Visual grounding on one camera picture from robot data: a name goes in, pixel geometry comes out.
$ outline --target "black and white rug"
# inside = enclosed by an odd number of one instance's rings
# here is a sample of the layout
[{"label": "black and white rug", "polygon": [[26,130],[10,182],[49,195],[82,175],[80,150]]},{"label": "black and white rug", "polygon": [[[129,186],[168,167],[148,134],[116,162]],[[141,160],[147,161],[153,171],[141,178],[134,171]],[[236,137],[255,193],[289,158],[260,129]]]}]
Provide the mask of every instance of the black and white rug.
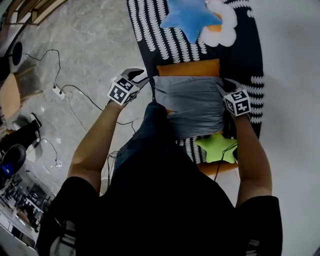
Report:
[{"label": "black and white rug", "polygon": [[[136,40],[149,77],[159,75],[157,65],[220,59],[220,76],[230,78],[247,89],[251,100],[250,119],[259,136],[264,107],[264,72],[259,34],[248,0],[221,0],[233,7],[236,40],[230,47],[207,46],[200,39],[190,44],[179,28],[160,28],[169,13],[166,0],[127,0]],[[196,138],[178,141],[196,163],[204,162]]]}]

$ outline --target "blue star pillow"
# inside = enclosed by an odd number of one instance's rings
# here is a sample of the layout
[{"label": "blue star pillow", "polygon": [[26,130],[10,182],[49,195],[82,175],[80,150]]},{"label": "blue star pillow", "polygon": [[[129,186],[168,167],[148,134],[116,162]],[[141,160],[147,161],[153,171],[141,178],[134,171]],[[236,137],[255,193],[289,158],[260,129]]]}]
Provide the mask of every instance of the blue star pillow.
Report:
[{"label": "blue star pillow", "polygon": [[205,0],[167,0],[169,14],[160,27],[181,29],[190,44],[195,44],[203,27],[221,25],[222,20],[207,9]]}]

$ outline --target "electrical cord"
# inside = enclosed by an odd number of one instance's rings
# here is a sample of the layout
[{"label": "electrical cord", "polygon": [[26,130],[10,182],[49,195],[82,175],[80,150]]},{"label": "electrical cord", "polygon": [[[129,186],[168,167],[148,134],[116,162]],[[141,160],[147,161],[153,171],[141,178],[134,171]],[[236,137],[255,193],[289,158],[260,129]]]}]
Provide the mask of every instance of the electrical cord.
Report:
[{"label": "electrical cord", "polygon": [[26,155],[29,155],[30,153],[31,153],[31,151],[33,151],[43,140],[46,140],[47,142],[49,142],[50,144],[51,144],[51,146],[52,146],[52,148],[53,148],[53,150],[54,150],[54,152],[55,152],[55,159],[54,159],[54,161],[55,161],[55,167],[58,167],[58,153],[57,153],[57,151],[56,151],[56,149],[55,149],[55,146],[47,139],[47,138],[42,138],[37,144],[35,144],[34,145],[34,147],[30,150],[30,152],[28,153],[28,154],[26,154]]},{"label": "electrical cord", "polygon": [[[107,182],[107,189],[110,187],[110,176],[111,176],[111,169],[112,167],[114,166],[114,163],[115,163],[115,159],[117,158],[118,156],[118,153],[119,151],[113,151],[111,152],[110,154],[108,154],[107,158],[106,158],[106,163],[107,163],[107,167],[108,167],[108,182]],[[109,165],[109,158],[112,158],[113,159],[113,163],[112,163],[112,166],[110,168],[110,165]]]},{"label": "electrical cord", "polygon": [[71,97],[67,97],[69,108],[70,108],[72,114],[74,115],[74,117],[78,120],[78,122],[80,123],[80,125],[81,125],[82,128],[84,129],[85,133],[87,133],[87,130],[86,130],[86,128],[84,127],[83,123],[80,121],[80,119],[77,117],[76,113],[74,112],[74,110],[73,110],[72,107],[71,107],[70,100],[73,98],[74,94],[72,93],[72,91],[70,91],[70,93],[71,93]]},{"label": "electrical cord", "polygon": [[40,59],[35,58],[35,57],[32,57],[32,56],[31,56],[30,54],[28,54],[28,53],[22,53],[22,54],[23,54],[23,55],[28,55],[31,59],[34,59],[34,60],[40,62],[40,61],[43,60],[43,58],[46,56],[46,54],[47,54],[48,52],[51,52],[51,51],[58,53],[59,69],[58,69],[58,72],[56,73],[56,76],[55,76],[55,79],[54,79],[53,87],[55,88],[55,87],[56,87],[57,78],[58,78],[58,75],[59,75],[59,72],[60,72],[60,69],[61,69],[61,65],[60,65],[60,52],[59,52],[58,50],[56,50],[56,49],[49,49],[49,50],[47,50],[47,51],[44,53],[44,55],[43,55],[42,58],[40,58]]},{"label": "electrical cord", "polygon": [[[58,72],[57,72],[57,74],[56,74],[56,76],[55,76],[54,84],[53,84],[53,88],[56,88],[57,78],[58,78],[58,75],[59,75],[59,72],[60,72],[60,69],[61,69],[61,65],[60,65],[60,52],[59,52],[57,49],[49,49],[49,50],[47,50],[47,51],[44,53],[44,55],[43,55],[42,58],[40,58],[40,59],[38,59],[38,58],[36,58],[36,57],[32,57],[32,56],[31,56],[30,54],[28,54],[28,53],[22,53],[22,54],[23,54],[23,55],[27,55],[27,56],[29,56],[31,59],[34,59],[34,60],[40,62],[40,61],[43,60],[43,58],[46,56],[46,54],[47,54],[48,52],[51,52],[51,51],[58,53],[59,69],[58,69]],[[81,92],[84,96],[86,96],[86,97],[89,99],[89,101],[91,101],[91,103],[92,103],[93,105],[95,105],[99,110],[103,111],[97,104],[95,104],[95,103],[93,102],[93,100],[92,100],[88,95],[86,95],[82,90],[80,90],[80,89],[79,89],[77,86],[75,86],[75,85],[72,85],[72,84],[66,84],[66,85],[64,85],[64,86],[61,88],[61,90],[60,90],[60,94],[62,93],[64,87],[74,87],[74,88],[76,88],[79,92]],[[121,126],[131,124],[131,128],[132,128],[133,132],[136,133],[136,130],[134,129],[134,120],[132,120],[131,122],[127,122],[127,123],[120,123],[120,122],[118,122],[118,121],[117,121],[116,123],[119,124],[119,125],[121,125]]]},{"label": "electrical cord", "polygon": [[[65,88],[65,87],[73,87],[73,88],[76,88],[79,92],[81,92],[84,96],[86,96],[86,97],[89,99],[89,101],[90,101],[93,105],[95,105],[100,111],[103,111],[102,108],[100,108],[96,103],[94,103],[93,100],[92,100],[88,95],[86,95],[82,90],[80,90],[77,86],[75,86],[75,85],[73,85],[73,84],[66,84],[66,85],[62,86],[62,88],[61,88],[61,90],[60,90],[61,94],[62,94],[62,92],[63,92],[64,94],[66,94],[66,92],[64,91],[64,88]],[[119,124],[119,125],[121,125],[121,126],[125,126],[125,125],[131,124],[131,128],[132,128],[133,132],[136,133],[136,130],[135,130],[135,128],[134,128],[134,120],[132,120],[132,121],[130,121],[130,122],[125,122],[125,123],[121,123],[121,122],[118,122],[118,121],[117,121],[116,123]]]},{"label": "electrical cord", "polygon": [[234,149],[236,146],[237,146],[237,142],[233,143],[231,146],[227,147],[224,151],[222,151],[222,158],[219,161],[219,164],[218,164],[218,167],[217,167],[214,179],[213,179],[214,181],[216,181],[216,179],[217,179],[219,168],[220,168],[220,165],[221,165],[222,161],[224,160],[225,153],[227,151],[230,151],[230,150]]},{"label": "electrical cord", "polygon": [[[2,110],[2,107],[0,106],[0,110]],[[5,115],[3,114],[2,116],[0,116],[0,118],[3,118]]]}]

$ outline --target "orange cushion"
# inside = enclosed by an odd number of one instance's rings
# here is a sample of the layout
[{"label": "orange cushion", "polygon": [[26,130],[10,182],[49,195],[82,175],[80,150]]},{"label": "orange cushion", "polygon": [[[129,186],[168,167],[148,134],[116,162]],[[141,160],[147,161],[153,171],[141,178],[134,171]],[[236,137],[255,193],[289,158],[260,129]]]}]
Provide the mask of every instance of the orange cushion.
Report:
[{"label": "orange cushion", "polygon": [[0,103],[4,118],[10,118],[20,109],[21,97],[16,76],[11,73],[0,90]]},{"label": "orange cushion", "polygon": [[165,66],[156,66],[159,76],[195,76],[195,77],[220,77],[220,59],[182,62]]},{"label": "orange cushion", "polygon": [[[202,163],[198,163],[196,166],[203,174],[210,176],[210,175],[216,174],[218,165],[219,165],[219,162],[202,162]],[[236,162],[229,163],[229,162],[223,161],[219,167],[219,173],[233,170],[235,168],[238,168],[238,164]]]}]

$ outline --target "star-shaped cushion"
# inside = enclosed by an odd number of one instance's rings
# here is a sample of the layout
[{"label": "star-shaped cushion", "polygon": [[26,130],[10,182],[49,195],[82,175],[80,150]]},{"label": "star-shaped cushion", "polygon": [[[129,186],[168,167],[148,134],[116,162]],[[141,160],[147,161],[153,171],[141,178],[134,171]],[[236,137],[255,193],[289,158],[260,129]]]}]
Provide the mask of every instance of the star-shaped cushion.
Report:
[{"label": "star-shaped cushion", "polygon": [[230,146],[235,146],[224,153],[223,161],[233,164],[235,158],[233,151],[237,148],[237,140],[225,138],[222,134],[212,134],[209,138],[201,138],[195,141],[202,149],[206,151],[206,162],[212,163],[222,159],[223,151]]},{"label": "star-shaped cushion", "polygon": [[170,11],[160,27],[180,28],[190,44],[195,44],[203,27],[221,25],[222,20],[207,9],[204,0],[168,0]]}]

